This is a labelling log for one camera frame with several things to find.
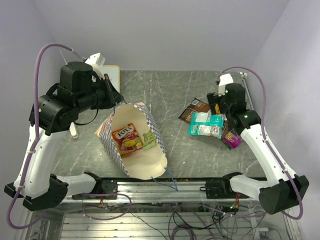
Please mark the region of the brown chips bag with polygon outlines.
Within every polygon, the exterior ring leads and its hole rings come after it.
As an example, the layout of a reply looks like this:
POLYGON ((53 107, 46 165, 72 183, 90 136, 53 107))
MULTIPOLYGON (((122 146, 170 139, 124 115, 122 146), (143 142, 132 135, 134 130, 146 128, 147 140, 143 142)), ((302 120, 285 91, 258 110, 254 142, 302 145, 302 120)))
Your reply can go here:
POLYGON ((182 111, 178 119, 190 124, 193 113, 206 113, 211 110, 210 105, 198 98, 194 98, 182 111))

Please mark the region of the green fox's candy bag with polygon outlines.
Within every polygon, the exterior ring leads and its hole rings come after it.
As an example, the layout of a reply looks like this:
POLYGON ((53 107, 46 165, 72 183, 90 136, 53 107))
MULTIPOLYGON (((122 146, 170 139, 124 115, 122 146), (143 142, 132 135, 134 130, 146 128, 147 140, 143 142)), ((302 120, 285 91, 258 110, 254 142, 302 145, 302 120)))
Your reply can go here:
POLYGON ((208 112, 194 112, 188 128, 191 136, 207 136, 222 138, 224 117, 222 114, 208 112))

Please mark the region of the purple snack pouch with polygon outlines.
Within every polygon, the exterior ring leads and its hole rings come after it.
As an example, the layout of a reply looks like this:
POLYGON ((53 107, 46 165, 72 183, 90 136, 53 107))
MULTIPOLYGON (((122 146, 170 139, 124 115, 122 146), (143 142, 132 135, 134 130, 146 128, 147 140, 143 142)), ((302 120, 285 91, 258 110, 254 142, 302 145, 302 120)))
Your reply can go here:
POLYGON ((222 142, 231 150, 237 148, 242 143, 242 138, 235 129, 232 129, 225 135, 222 142))

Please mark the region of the orange fox's candy bag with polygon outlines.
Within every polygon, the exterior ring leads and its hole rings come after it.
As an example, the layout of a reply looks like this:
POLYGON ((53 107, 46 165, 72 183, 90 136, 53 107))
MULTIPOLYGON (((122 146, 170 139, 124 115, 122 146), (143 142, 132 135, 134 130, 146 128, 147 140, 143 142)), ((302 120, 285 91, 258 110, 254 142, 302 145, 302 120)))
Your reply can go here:
POLYGON ((112 138, 116 142, 121 157, 125 157, 143 148, 144 143, 133 123, 112 132, 112 138))

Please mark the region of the light green snack packet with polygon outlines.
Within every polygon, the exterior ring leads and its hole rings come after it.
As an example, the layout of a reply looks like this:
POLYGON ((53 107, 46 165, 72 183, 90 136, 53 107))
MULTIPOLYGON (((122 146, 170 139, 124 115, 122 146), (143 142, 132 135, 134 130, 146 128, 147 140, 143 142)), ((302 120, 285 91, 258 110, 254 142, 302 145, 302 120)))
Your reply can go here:
POLYGON ((151 129, 147 133, 144 133, 142 136, 144 151, 147 151, 157 145, 157 139, 151 129))

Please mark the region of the blue checkered paper bag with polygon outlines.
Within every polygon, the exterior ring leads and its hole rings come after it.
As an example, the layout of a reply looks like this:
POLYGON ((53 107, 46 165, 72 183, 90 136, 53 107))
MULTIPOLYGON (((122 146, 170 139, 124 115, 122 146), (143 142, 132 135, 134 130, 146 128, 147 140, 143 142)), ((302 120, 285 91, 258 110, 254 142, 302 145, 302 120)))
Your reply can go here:
POLYGON ((155 182, 163 174, 172 176, 163 137, 143 102, 119 105, 95 133, 128 177, 155 182))

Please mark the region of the yellow candy packet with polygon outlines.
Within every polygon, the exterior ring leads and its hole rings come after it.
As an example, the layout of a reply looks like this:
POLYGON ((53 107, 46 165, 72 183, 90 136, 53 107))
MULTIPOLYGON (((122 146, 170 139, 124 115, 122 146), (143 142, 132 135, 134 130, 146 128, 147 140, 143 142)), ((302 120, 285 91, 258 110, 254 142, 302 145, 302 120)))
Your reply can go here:
POLYGON ((215 109, 215 114, 216 115, 220 115, 221 114, 221 111, 220 111, 220 108, 219 108, 218 104, 215 105, 214 109, 215 109))

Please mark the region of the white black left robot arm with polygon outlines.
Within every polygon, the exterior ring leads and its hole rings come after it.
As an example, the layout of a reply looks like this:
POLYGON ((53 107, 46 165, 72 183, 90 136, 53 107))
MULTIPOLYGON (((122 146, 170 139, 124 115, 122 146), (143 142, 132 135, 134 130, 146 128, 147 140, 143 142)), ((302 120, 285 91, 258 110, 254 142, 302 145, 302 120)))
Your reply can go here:
POLYGON ((60 70, 60 80, 38 99, 39 135, 36 136, 35 112, 29 116, 29 166, 4 192, 23 199, 31 212, 58 206, 65 197, 85 193, 96 199, 103 180, 92 172, 58 176, 52 173, 59 146, 72 123, 86 110, 114 108, 124 100, 105 76, 102 64, 73 61, 60 70))

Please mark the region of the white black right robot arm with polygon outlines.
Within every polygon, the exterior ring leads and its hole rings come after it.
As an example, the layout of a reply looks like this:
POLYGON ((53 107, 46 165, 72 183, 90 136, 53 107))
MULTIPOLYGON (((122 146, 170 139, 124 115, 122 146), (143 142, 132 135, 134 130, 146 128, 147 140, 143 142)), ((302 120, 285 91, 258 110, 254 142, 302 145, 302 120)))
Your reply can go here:
POLYGON ((245 88, 238 83, 229 83, 221 89, 222 93, 207 94, 211 111, 218 107, 226 116, 228 126, 250 147, 266 177, 261 181, 240 172, 227 174, 220 186, 221 194, 226 198, 236 193, 244 194, 259 201, 270 215, 295 206, 302 207, 309 187, 307 177, 297 175, 276 150, 258 113, 247 108, 245 88))

